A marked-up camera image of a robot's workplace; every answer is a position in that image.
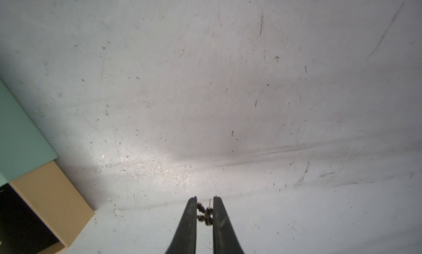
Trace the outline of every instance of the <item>cardboard-colored box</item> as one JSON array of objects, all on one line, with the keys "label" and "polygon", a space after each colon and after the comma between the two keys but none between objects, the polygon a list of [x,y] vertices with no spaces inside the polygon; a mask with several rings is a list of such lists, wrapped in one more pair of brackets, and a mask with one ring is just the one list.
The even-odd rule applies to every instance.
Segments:
[{"label": "cardboard-colored box", "polygon": [[93,210],[54,161],[9,182],[20,198],[58,239],[38,254],[66,250],[94,215]]}]

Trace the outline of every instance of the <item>scratched surface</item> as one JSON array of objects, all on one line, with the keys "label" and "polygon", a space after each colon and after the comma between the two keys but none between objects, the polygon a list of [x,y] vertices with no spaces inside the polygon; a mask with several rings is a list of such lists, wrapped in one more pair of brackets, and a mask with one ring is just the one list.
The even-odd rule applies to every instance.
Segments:
[{"label": "scratched surface", "polygon": [[163,253],[216,194],[246,253],[420,253],[421,4],[0,0],[0,77],[96,210],[67,253]]}]

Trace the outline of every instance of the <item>scuff mark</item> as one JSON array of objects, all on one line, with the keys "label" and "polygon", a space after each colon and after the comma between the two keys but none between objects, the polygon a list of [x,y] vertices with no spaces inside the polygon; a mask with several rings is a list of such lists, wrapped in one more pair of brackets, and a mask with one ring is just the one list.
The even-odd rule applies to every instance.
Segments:
[{"label": "scuff mark", "polygon": [[381,36],[381,39],[379,40],[378,44],[375,46],[375,48],[372,50],[372,52],[368,55],[368,57],[366,57],[365,61],[368,60],[379,48],[379,46],[381,45],[382,41],[385,38],[385,35],[387,34],[388,30],[391,28],[391,26],[393,25],[395,19],[397,18],[398,14],[400,13],[401,9],[403,9],[404,3],[406,2],[406,0],[403,0],[403,2],[401,3],[400,7],[398,8],[398,10],[396,11],[396,13],[394,13],[393,18],[391,19],[390,24],[388,25],[388,27],[385,29],[383,35]]},{"label": "scuff mark", "polygon": [[221,27],[220,12],[218,12],[218,23],[220,24],[220,27]]},{"label": "scuff mark", "polygon": [[215,183],[214,183],[214,180],[212,179],[212,175],[210,174],[210,177],[211,177],[211,182],[212,182],[212,184],[214,185],[214,187],[215,187],[215,189],[217,190],[217,192],[218,192],[218,194],[220,195],[220,197],[222,197],[221,196],[221,193],[220,193],[220,191],[218,190],[218,188],[217,188],[217,186],[215,185]]},{"label": "scuff mark", "polygon": [[260,37],[261,37],[261,34],[262,34],[262,26],[264,26],[264,10],[263,9],[261,9],[261,30],[260,30]]},{"label": "scuff mark", "polygon": [[303,181],[305,180],[305,175],[308,172],[309,169],[309,162],[308,162],[308,166],[305,169],[305,172],[303,173],[302,177],[295,183],[295,186],[299,186],[303,183]]},{"label": "scuff mark", "polygon": [[326,176],[334,174],[334,173],[335,172],[324,173],[324,174],[321,174],[319,177],[323,178],[323,177],[326,177]]}]

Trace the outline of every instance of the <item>small white fragment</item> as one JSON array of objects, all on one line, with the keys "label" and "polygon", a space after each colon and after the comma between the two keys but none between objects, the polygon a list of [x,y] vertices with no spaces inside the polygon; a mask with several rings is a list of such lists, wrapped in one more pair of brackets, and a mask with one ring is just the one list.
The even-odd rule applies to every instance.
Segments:
[{"label": "small white fragment", "polygon": [[114,209],[114,214],[116,215],[116,216],[124,216],[124,214],[123,214],[123,212],[122,211],[120,211],[119,209]]}]

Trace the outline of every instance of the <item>stain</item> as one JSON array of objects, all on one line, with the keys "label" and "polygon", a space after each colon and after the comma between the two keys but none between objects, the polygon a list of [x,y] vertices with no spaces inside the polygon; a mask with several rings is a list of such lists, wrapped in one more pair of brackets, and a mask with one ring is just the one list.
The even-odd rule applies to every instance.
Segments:
[{"label": "stain", "polygon": [[324,173],[324,174],[321,174],[319,177],[323,178],[323,177],[326,177],[326,176],[334,174],[334,173],[335,172]]},{"label": "stain", "polygon": [[260,30],[260,37],[261,37],[261,34],[262,34],[262,26],[264,26],[264,10],[261,10],[261,14],[262,14],[262,16],[261,16],[261,30]]}]

